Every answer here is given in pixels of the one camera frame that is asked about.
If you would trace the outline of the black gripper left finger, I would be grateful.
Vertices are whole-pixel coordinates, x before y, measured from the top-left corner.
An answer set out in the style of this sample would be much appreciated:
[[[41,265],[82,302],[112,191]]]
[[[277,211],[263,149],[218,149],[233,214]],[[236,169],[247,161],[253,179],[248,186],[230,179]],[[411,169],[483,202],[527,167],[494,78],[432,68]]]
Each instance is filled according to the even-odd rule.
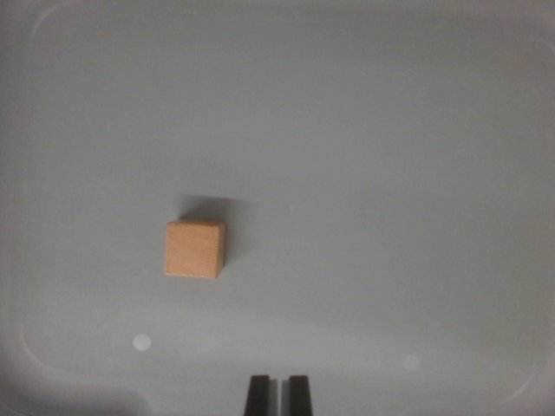
[[[278,415],[278,381],[270,375],[253,375],[245,401],[244,416]]]

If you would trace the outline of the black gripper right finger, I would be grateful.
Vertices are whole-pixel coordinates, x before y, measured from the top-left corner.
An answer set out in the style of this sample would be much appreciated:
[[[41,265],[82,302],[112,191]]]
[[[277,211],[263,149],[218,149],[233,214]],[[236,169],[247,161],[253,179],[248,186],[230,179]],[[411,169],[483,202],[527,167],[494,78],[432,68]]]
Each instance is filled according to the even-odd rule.
[[[310,381],[307,375],[292,375],[282,381],[280,415],[313,415]]]

